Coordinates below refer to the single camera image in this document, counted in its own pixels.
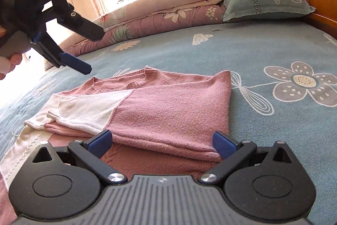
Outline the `person's left hand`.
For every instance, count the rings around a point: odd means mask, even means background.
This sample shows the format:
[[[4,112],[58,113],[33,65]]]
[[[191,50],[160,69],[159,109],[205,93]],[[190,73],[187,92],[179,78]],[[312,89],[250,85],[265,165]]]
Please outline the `person's left hand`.
[[[22,61],[22,54],[14,54],[11,58],[7,59],[1,57],[0,61],[0,80],[3,80],[6,75],[15,69],[16,66],[20,65]]]

